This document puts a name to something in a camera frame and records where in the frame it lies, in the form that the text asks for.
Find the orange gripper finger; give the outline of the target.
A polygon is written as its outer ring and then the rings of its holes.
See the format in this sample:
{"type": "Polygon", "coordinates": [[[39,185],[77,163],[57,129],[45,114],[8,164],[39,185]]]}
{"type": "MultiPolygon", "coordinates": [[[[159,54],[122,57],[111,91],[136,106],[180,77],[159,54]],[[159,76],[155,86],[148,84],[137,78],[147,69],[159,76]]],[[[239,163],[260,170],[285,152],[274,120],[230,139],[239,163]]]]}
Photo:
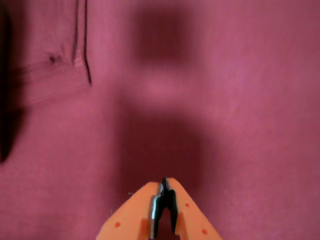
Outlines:
{"type": "Polygon", "coordinates": [[[174,178],[167,178],[167,185],[175,191],[177,219],[174,233],[181,240],[220,240],[221,236],[207,217],[174,178]]]}
{"type": "Polygon", "coordinates": [[[167,179],[136,191],[103,224],[97,240],[155,240],[166,207],[167,179]]]}

